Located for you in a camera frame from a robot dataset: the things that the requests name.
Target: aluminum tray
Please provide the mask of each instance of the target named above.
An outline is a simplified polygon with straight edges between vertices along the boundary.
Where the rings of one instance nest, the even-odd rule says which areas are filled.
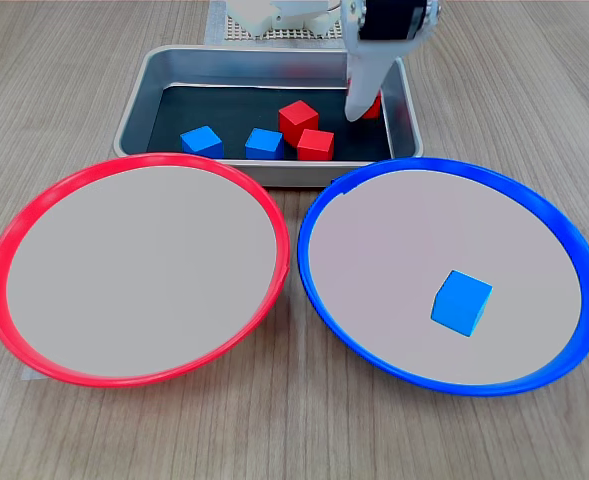
[[[117,156],[150,150],[161,99],[166,89],[254,87],[294,90],[344,90],[344,50],[256,47],[164,46],[145,57],[114,141]],[[422,143],[403,62],[399,59],[382,87],[383,121],[391,158],[422,155]],[[164,151],[175,151],[163,148]],[[331,162],[264,161],[226,158],[266,187],[325,187],[333,179],[385,158]]]

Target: red cube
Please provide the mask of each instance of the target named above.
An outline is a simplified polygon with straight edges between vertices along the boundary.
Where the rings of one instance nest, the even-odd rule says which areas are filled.
[[[296,149],[299,160],[328,162],[334,157],[334,134],[305,129]]]
[[[346,92],[349,93],[350,91],[350,84],[351,80],[347,81],[347,90]],[[374,104],[370,107],[370,109],[363,114],[361,118],[366,120],[375,120],[381,115],[381,92],[378,92],[376,96],[376,100],[374,100]]]
[[[316,110],[299,100],[278,111],[278,130],[285,141],[296,148],[303,130],[318,130],[318,120]]]

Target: blue cube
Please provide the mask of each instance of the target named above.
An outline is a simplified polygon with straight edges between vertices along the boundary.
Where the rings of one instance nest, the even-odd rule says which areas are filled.
[[[223,142],[210,127],[201,127],[181,135],[183,153],[212,159],[223,158]]]
[[[283,134],[255,128],[245,144],[248,160],[282,160],[285,155]]]
[[[453,270],[434,299],[432,320],[470,337],[481,319],[492,286]]]

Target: table surface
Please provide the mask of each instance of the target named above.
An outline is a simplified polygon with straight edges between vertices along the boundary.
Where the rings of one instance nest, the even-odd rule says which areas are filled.
[[[0,234],[113,156],[142,57],[201,43],[207,2],[0,1]],[[455,2],[407,59],[425,155],[502,172],[589,241],[589,2]],[[272,192],[292,247],[317,192]],[[173,381],[21,379],[0,343],[0,479],[589,479],[589,357],[516,397],[442,395],[338,341],[292,275],[233,351]]]

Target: red plate rim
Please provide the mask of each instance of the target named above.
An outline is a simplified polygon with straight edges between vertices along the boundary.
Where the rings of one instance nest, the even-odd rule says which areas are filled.
[[[219,175],[254,197],[267,213],[276,236],[276,265],[272,281],[252,319],[236,335],[208,354],[179,367],[132,377],[87,375],[62,367],[34,350],[18,332],[7,303],[7,280],[14,255],[32,226],[63,198],[97,180],[138,168],[178,166],[204,170]],[[267,316],[283,290],[290,269],[290,242],[283,213],[274,199],[245,173],[215,160],[180,153],[131,155],[90,166],[60,180],[28,204],[7,226],[0,237],[0,339],[5,347],[30,368],[57,380],[88,387],[132,387],[149,385],[195,370],[232,349],[249,335]]]

